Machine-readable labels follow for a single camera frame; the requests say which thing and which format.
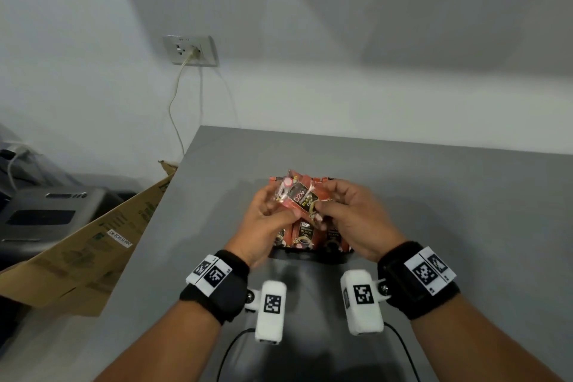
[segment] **left hand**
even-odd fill
[[[278,183],[269,184],[253,197],[239,230],[225,245],[227,251],[254,269],[270,254],[277,233],[300,219],[300,212],[272,200]]]

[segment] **black wrist strap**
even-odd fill
[[[195,285],[188,284],[179,295],[182,301],[195,301],[210,312],[222,325],[225,321],[233,321],[243,309],[247,297],[248,265],[235,254],[224,249],[215,254],[233,269],[232,274],[223,280],[211,294],[205,296]]]
[[[404,264],[422,249],[422,245],[416,241],[407,241],[392,249],[378,262],[378,279],[386,280],[385,284],[392,295],[386,302],[410,320],[429,313],[460,292],[455,282],[450,282],[434,296],[426,290]]]

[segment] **hand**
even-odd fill
[[[324,186],[335,201],[319,201],[316,209],[332,217],[340,235],[358,254],[377,263],[406,241],[367,188],[345,180],[329,180]]]
[[[277,233],[300,219],[300,212],[289,210],[272,200],[278,186],[269,184],[253,197],[239,230],[225,245],[227,251],[254,269],[270,254]]]

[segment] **white cable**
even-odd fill
[[[173,124],[173,128],[175,129],[175,132],[177,133],[177,139],[179,139],[179,144],[181,146],[181,154],[182,154],[182,158],[185,155],[185,147],[183,146],[183,141],[181,140],[181,136],[179,135],[179,130],[177,130],[177,125],[175,125],[175,121],[173,121],[173,116],[171,115],[171,105],[173,104],[173,100],[175,100],[175,97],[177,96],[177,89],[179,89],[179,78],[181,77],[181,73],[183,73],[183,68],[185,68],[185,65],[187,65],[187,63],[193,58],[196,57],[197,59],[199,59],[199,55],[197,54],[198,49],[195,49],[194,51],[189,53],[189,56],[185,58],[185,61],[181,64],[181,68],[179,69],[179,73],[177,74],[177,80],[175,81],[175,93],[173,94],[173,98],[171,98],[171,101],[169,102],[169,106],[167,108],[167,112],[169,114],[169,119],[171,120],[171,123]]]
[[[18,159],[18,157],[20,157],[24,153],[25,151],[22,153],[16,153],[16,155],[12,157],[8,162],[8,168],[6,169],[6,174],[8,174],[8,180],[10,181],[10,186],[12,186],[14,193],[18,192],[18,186],[16,186],[16,182],[14,182],[14,177],[12,177],[12,165]]]

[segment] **right hand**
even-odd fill
[[[377,263],[406,241],[370,190],[345,180],[329,180],[324,186],[335,200],[319,201],[316,209],[332,217],[340,235],[358,254]]]

